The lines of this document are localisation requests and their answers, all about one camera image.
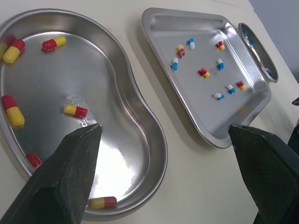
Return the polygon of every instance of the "red capsule half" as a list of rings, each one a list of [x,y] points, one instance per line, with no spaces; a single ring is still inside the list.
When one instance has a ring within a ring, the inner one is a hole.
[[[26,155],[26,158],[28,159],[28,161],[34,169],[37,169],[43,163],[35,153],[30,153]]]
[[[54,41],[53,39],[45,41],[43,43],[43,49],[44,50],[52,50],[56,47],[57,47],[56,41]]]

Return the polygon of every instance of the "white table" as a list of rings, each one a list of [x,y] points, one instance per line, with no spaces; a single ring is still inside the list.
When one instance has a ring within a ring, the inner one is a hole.
[[[299,88],[250,3],[247,0],[10,0],[1,5],[0,22],[25,10],[46,7],[84,14],[120,41],[138,87],[167,138],[169,163],[157,194],[135,213],[108,223],[252,224],[257,207],[243,183],[232,147],[217,149],[200,138],[141,30],[141,15],[149,7],[220,14],[234,26],[240,22],[248,24],[268,50],[280,75],[277,84],[270,84],[272,100],[251,125],[275,133],[287,142],[299,116],[297,107],[291,105],[299,97]],[[3,147],[7,146],[0,147],[0,216],[25,184]]]

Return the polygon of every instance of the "red and yellow capsule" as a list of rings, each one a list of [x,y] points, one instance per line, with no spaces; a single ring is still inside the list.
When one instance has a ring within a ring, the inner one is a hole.
[[[112,209],[116,204],[116,197],[100,197],[89,200],[89,208],[91,209]]]
[[[2,58],[5,54],[6,50],[10,45],[15,41],[15,36],[12,34],[8,34],[4,37],[4,40],[0,42],[0,57]]]
[[[76,117],[83,118],[87,114],[87,109],[79,107],[79,106],[65,105],[64,112],[67,114],[74,115]]]
[[[220,50],[225,50],[225,46],[222,41],[218,42],[217,48],[219,48]]]
[[[25,123],[25,119],[14,98],[6,95],[1,98],[1,101],[10,122],[14,126],[22,126]]]
[[[52,49],[57,48],[61,45],[64,45],[65,43],[66,43],[66,38],[64,36],[60,36],[60,37],[57,37],[55,39],[45,41],[43,43],[43,49],[44,50],[52,50]]]
[[[210,76],[210,73],[205,68],[199,70],[198,73],[200,76],[203,76],[205,78],[208,78]]]
[[[24,41],[20,39],[15,40],[3,55],[3,60],[6,63],[13,63],[17,59],[21,51],[24,49],[24,47],[25,47]]]
[[[26,158],[34,169],[37,169],[43,163],[35,153],[29,153],[28,155],[26,155]]]
[[[185,55],[185,49],[182,45],[178,46],[177,51],[178,51],[180,57]]]

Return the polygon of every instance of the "capsule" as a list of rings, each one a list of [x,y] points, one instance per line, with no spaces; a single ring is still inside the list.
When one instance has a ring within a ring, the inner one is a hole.
[[[199,74],[200,74],[200,76],[203,76],[205,78],[208,78],[210,76],[210,73],[205,68],[202,68],[201,70],[199,70]]]
[[[220,50],[224,50],[225,49],[225,46],[224,46],[224,44],[223,44],[222,41],[218,42],[217,47],[220,48]]]
[[[267,73],[269,74],[269,76],[271,76],[271,77],[273,78],[273,76],[272,76],[272,72],[271,72],[268,68],[266,68],[266,71],[267,71]]]
[[[191,50],[195,49],[195,42],[193,38],[190,38],[187,44],[190,45]]]
[[[67,114],[74,115],[76,117],[83,118],[87,114],[87,109],[79,107],[79,106],[65,105],[64,112]]]
[[[13,42],[13,44],[8,48],[8,50],[3,55],[3,60],[6,63],[13,63],[17,57],[20,55],[21,51],[25,47],[25,42],[17,39]]]
[[[172,70],[176,71],[178,69],[178,58],[175,57],[172,62]]]
[[[55,39],[45,41],[43,43],[43,49],[44,50],[52,50],[52,49],[57,48],[61,45],[64,45],[65,43],[66,43],[66,38],[64,36],[60,36],[60,37],[57,37]]]
[[[238,82],[238,83],[237,83],[237,86],[238,86],[239,88],[241,88],[242,90],[246,90],[246,86],[245,86],[245,84],[244,84],[243,81]]]
[[[217,60],[217,63],[218,63],[218,68],[221,70],[221,69],[224,69],[224,63],[223,63],[223,61],[219,58],[218,60]]]
[[[29,153],[28,155],[26,155],[26,158],[34,169],[37,169],[43,163],[35,153]]]
[[[117,204],[116,197],[100,197],[89,200],[89,208],[91,209],[112,209]]]
[[[7,35],[4,40],[0,43],[0,57],[2,58],[6,50],[15,41],[15,36],[12,34]]]
[[[180,57],[185,55],[185,49],[182,45],[178,46],[178,53],[179,53]]]
[[[225,96],[224,96],[223,94],[221,94],[221,93],[216,93],[214,96],[217,98],[217,100],[221,100],[221,99],[223,99],[223,98],[225,97]]]
[[[227,88],[228,88],[228,93],[229,94],[232,94],[232,93],[235,92],[235,88],[232,85],[228,85]]]
[[[22,126],[25,123],[25,119],[14,98],[12,96],[6,95],[1,98],[1,101],[10,122],[14,126]]]

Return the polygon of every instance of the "stainless steel tray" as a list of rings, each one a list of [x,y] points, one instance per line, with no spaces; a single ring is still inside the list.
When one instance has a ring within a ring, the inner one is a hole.
[[[216,147],[231,146],[229,124],[250,124],[271,99],[265,79],[232,24],[219,15],[149,8],[142,15],[142,28],[200,135]],[[190,38],[195,50],[186,44]],[[216,48],[219,41],[225,50]],[[171,63],[180,44],[186,55],[173,72]],[[216,69],[219,58],[225,64],[221,71]],[[210,71],[209,78],[198,75],[202,67]],[[237,88],[241,80],[247,89],[228,94],[226,86]],[[225,98],[216,100],[217,92]]]
[[[1,139],[9,145],[7,150],[31,174],[26,154],[36,153],[45,161],[66,134],[101,123],[90,198],[115,196],[118,204],[112,210],[87,208],[85,217],[119,218],[144,205],[164,177],[167,145],[119,42],[95,21],[57,9],[13,17],[0,27],[0,41],[11,34],[22,38],[26,46],[13,64],[0,61],[1,94],[15,98],[25,126],[12,129],[0,110]],[[64,46],[41,50],[43,41],[62,35],[67,39]],[[89,113],[84,119],[65,116],[61,113],[65,104],[87,107]]]

